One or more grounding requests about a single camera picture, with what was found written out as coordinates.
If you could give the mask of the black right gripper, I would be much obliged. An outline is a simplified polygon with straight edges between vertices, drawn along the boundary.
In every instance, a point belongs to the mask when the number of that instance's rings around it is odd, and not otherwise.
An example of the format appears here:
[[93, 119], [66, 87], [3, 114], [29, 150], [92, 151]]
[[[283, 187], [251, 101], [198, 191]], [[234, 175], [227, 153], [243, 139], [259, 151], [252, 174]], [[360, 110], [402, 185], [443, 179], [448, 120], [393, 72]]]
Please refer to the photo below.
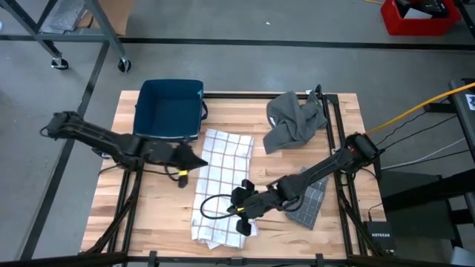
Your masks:
[[248, 179], [242, 180], [241, 187], [232, 191], [229, 213], [241, 217], [237, 222], [236, 231], [248, 237], [252, 232], [249, 220], [262, 217], [273, 208], [278, 208], [281, 202], [273, 191], [258, 193], [255, 184]]

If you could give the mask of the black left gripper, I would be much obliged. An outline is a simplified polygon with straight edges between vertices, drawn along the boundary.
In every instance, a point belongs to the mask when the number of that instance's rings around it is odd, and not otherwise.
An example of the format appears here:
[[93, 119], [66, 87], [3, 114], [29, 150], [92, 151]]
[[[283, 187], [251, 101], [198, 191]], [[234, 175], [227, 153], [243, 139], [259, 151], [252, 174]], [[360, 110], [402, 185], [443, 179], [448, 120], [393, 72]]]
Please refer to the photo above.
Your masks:
[[189, 168], [202, 168], [208, 163], [197, 156], [191, 146], [180, 143], [173, 146], [166, 142], [152, 141], [146, 144], [146, 162], [151, 165], [161, 165], [168, 173], [168, 167], [177, 169], [178, 187], [185, 188], [188, 185]]

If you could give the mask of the white red-checked towel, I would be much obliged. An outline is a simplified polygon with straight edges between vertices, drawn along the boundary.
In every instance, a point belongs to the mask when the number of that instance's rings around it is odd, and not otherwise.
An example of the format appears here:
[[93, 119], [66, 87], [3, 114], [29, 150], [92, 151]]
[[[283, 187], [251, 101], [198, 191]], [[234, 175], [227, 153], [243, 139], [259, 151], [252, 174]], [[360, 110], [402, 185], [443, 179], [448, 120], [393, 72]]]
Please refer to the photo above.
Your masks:
[[230, 217], [227, 208], [232, 190], [249, 178], [254, 143], [251, 136], [206, 131], [201, 158], [208, 165], [199, 170], [197, 178], [191, 238], [210, 249], [244, 247], [246, 237], [236, 231], [239, 216]]

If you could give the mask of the dark grey white-grid towel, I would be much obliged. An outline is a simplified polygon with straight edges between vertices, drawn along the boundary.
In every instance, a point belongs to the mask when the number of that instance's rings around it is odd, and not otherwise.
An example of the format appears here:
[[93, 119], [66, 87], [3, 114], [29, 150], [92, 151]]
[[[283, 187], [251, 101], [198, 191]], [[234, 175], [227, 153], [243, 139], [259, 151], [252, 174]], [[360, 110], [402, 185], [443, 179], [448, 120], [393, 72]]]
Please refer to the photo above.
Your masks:
[[318, 212], [324, 201], [328, 181], [329, 177], [326, 176], [309, 185], [302, 206], [297, 211], [286, 212], [286, 217], [304, 228], [313, 230]]

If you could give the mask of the plain grey towel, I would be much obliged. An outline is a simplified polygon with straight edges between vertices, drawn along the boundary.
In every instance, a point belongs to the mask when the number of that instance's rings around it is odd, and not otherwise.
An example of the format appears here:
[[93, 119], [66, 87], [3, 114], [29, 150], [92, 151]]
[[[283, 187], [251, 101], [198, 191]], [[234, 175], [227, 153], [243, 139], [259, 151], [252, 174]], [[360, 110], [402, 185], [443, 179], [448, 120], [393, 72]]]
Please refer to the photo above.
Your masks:
[[304, 104], [294, 91], [281, 94], [267, 104], [266, 117], [272, 127], [263, 138], [266, 154], [305, 145], [327, 125], [316, 89], [309, 91]]

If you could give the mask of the navy blue fabric bin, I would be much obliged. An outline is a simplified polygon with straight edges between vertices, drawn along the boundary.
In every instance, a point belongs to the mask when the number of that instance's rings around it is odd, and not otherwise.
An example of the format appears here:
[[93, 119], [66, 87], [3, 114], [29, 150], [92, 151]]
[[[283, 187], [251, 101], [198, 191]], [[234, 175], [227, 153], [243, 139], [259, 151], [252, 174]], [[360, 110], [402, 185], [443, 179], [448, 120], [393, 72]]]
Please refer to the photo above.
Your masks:
[[140, 88], [133, 133], [166, 142], [195, 141], [208, 108], [196, 79], [149, 79]]

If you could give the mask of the grey metal cart with casters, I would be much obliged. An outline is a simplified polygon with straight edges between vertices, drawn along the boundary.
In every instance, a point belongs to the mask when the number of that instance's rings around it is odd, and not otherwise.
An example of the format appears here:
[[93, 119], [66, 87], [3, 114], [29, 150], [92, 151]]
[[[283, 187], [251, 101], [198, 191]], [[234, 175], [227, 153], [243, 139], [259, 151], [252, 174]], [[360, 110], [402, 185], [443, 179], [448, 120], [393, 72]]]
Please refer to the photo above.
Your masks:
[[54, 30], [48, 24], [50, 14], [58, 0], [48, 0], [42, 7], [41, 16], [34, 20], [17, 0], [0, 0], [0, 8], [6, 10], [27, 32], [28, 36], [39, 43], [42, 48], [52, 56], [51, 67], [58, 70], [69, 68], [68, 62], [62, 58], [54, 45], [58, 42], [104, 42], [107, 41], [113, 49], [119, 53], [118, 69], [127, 73], [131, 69], [131, 61], [125, 55], [125, 49], [119, 40], [104, 11], [98, 4], [98, 0], [85, 0], [85, 9], [89, 10], [98, 22], [100, 28], [76, 28], [72, 31]]

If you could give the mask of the black equipment stand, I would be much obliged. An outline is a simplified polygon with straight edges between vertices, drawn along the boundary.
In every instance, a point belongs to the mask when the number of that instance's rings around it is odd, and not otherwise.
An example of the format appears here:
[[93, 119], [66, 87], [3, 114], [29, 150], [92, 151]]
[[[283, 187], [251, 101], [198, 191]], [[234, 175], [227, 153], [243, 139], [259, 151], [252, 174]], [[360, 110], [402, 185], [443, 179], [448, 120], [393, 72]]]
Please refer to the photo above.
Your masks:
[[[454, 88], [435, 99], [421, 104], [429, 113], [453, 113], [462, 127], [467, 152], [475, 162], [475, 79], [464, 78], [460, 88]], [[467, 208], [448, 210], [448, 217], [453, 227], [458, 224], [472, 223], [475, 226], [475, 167], [447, 178], [439, 177], [437, 181], [411, 188], [383, 199], [388, 211], [400, 211], [419, 207], [435, 201], [446, 201], [463, 196]]]

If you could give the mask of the brown cardboard box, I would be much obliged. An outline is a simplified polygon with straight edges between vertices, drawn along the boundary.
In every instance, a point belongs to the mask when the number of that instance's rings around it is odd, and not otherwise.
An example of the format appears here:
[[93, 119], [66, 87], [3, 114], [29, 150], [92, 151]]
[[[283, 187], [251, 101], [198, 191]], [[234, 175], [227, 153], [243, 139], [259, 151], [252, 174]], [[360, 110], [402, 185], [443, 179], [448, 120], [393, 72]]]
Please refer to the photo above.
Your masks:
[[[111, 23], [116, 34], [124, 36], [126, 34], [128, 18], [134, 7], [135, 0], [98, 0], [98, 4], [104, 11], [107, 19]], [[89, 10], [77, 25], [78, 28], [97, 28], [100, 26]]]

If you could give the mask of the silver padded bag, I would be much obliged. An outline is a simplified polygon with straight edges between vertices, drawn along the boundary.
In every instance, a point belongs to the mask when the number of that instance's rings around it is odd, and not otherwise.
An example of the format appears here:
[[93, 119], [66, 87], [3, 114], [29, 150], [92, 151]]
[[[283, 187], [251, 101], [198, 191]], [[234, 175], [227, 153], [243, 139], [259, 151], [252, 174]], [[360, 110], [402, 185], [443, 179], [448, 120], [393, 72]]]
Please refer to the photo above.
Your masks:
[[85, 0], [58, 0], [50, 14], [48, 26], [54, 30], [72, 31], [85, 13]]

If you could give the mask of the red plastic crate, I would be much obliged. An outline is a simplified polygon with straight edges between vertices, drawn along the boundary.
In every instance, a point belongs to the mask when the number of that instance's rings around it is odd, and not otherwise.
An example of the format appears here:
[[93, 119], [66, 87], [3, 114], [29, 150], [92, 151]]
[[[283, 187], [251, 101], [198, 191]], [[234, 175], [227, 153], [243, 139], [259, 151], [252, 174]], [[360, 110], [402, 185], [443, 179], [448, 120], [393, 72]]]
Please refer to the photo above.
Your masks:
[[385, 0], [381, 6], [387, 32], [392, 36], [443, 36], [462, 18], [453, 0], [442, 0], [448, 16], [440, 19], [404, 19], [396, 0]]

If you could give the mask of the black electronic device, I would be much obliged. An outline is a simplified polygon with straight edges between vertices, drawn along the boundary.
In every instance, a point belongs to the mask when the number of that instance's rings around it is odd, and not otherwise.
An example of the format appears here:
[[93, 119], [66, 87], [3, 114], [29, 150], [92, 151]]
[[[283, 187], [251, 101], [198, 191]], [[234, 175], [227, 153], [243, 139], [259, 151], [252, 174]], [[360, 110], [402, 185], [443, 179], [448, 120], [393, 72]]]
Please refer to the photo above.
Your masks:
[[403, 19], [444, 19], [448, 9], [442, 0], [395, 0]]

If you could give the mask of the black aluminium table frame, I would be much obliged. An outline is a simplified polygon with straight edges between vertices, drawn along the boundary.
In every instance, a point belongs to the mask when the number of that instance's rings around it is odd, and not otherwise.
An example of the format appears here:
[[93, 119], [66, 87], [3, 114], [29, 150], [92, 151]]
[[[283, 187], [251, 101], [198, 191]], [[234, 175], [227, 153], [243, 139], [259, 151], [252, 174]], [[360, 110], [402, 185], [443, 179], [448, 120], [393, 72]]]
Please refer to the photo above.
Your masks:
[[[286, 174], [299, 171], [326, 158], [341, 139], [364, 130], [355, 93], [328, 93], [330, 123], [305, 146], [266, 154], [262, 139], [270, 126], [266, 105], [271, 92], [208, 92], [205, 101], [209, 117], [204, 129], [250, 135], [255, 139], [250, 177], [257, 189]], [[191, 172], [186, 188], [177, 187], [163, 175], [162, 168], [148, 167], [140, 181], [137, 205], [122, 221], [106, 246], [108, 252], [125, 252], [130, 263], [144, 263], [155, 251], [160, 263], [327, 264], [342, 265], [348, 254], [364, 254], [362, 236], [338, 204], [344, 195], [359, 219], [368, 211], [375, 220], [385, 218], [373, 168], [360, 171], [352, 182], [330, 177], [326, 195], [313, 230], [288, 220], [284, 213], [270, 211], [257, 222], [258, 235], [249, 237], [242, 249], [217, 247], [191, 237], [191, 213], [198, 173]]]

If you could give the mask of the black Netgear network switch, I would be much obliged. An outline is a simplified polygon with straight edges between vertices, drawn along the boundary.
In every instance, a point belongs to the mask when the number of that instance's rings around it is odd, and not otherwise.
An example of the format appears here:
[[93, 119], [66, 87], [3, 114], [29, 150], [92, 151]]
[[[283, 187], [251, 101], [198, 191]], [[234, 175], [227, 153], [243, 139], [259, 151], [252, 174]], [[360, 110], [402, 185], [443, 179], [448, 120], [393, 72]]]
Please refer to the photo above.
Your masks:
[[366, 221], [364, 225], [375, 244], [388, 254], [395, 254], [396, 246], [393, 239], [392, 228], [388, 222]]

